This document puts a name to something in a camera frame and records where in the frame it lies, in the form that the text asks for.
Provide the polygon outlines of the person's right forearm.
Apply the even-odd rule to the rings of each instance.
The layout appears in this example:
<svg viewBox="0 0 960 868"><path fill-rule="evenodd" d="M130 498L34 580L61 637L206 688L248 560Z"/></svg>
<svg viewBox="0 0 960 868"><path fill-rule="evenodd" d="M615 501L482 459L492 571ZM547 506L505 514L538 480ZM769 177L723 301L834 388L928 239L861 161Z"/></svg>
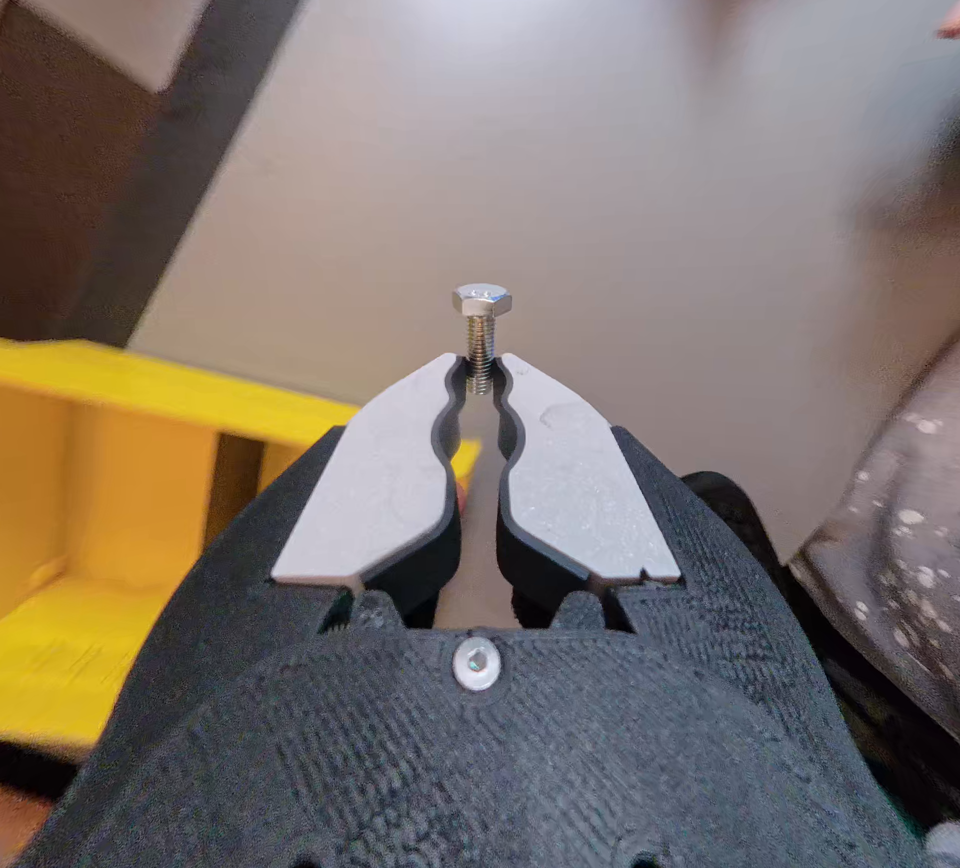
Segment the person's right forearm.
<svg viewBox="0 0 960 868"><path fill-rule="evenodd" d="M871 666L959 738L959 343L876 430L789 563Z"/></svg>

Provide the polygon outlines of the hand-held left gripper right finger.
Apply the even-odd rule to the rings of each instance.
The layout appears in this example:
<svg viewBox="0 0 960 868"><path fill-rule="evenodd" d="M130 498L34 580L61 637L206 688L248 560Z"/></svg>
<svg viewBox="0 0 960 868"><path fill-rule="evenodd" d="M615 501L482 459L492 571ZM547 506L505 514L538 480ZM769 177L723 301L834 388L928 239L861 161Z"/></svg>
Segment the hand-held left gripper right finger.
<svg viewBox="0 0 960 868"><path fill-rule="evenodd" d="M513 353L495 361L496 559L514 592L556 610L583 591L682 572L612 425L590 403Z"/></svg>

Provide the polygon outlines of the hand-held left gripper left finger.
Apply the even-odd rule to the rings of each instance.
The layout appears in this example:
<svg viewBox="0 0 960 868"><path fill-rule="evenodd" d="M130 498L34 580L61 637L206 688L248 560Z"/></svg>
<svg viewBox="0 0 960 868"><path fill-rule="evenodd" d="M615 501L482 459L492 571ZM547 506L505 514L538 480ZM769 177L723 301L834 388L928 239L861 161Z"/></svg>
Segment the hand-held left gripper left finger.
<svg viewBox="0 0 960 868"><path fill-rule="evenodd" d="M377 590L426 602L456 573L461 357L448 352L378 394L345 426L284 543L279 584Z"/></svg>

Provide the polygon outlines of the steel hex bolt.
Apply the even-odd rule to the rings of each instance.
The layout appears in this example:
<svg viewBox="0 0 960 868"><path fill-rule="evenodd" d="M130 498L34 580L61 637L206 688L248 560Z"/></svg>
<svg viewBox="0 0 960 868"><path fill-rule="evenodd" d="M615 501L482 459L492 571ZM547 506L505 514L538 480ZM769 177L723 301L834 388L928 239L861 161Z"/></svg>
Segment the steel hex bolt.
<svg viewBox="0 0 960 868"><path fill-rule="evenodd" d="M455 288L452 303L465 321L466 390L486 395L492 385L497 321L511 310L512 296L496 284L472 283Z"/></svg>

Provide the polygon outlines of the black bin divider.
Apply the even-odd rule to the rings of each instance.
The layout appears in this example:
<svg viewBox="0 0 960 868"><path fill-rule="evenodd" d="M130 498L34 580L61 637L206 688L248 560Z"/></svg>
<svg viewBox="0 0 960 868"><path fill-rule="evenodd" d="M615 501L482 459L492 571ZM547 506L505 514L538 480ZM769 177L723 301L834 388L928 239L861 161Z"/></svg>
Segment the black bin divider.
<svg viewBox="0 0 960 868"><path fill-rule="evenodd" d="M264 453L264 442L219 434L201 543L204 550L257 496Z"/></svg>

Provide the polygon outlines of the yellow plastic bin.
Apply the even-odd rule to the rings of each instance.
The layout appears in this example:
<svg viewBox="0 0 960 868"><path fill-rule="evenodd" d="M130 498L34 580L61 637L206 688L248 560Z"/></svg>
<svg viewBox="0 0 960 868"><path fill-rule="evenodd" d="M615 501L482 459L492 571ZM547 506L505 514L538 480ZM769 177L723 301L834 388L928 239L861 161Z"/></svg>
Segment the yellow plastic bin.
<svg viewBox="0 0 960 868"><path fill-rule="evenodd" d="M74 763L148 742L354 591L271 571L360 409L126 353L2 348L2 744ZM265 444L203 549L218 436Z"/></svg>

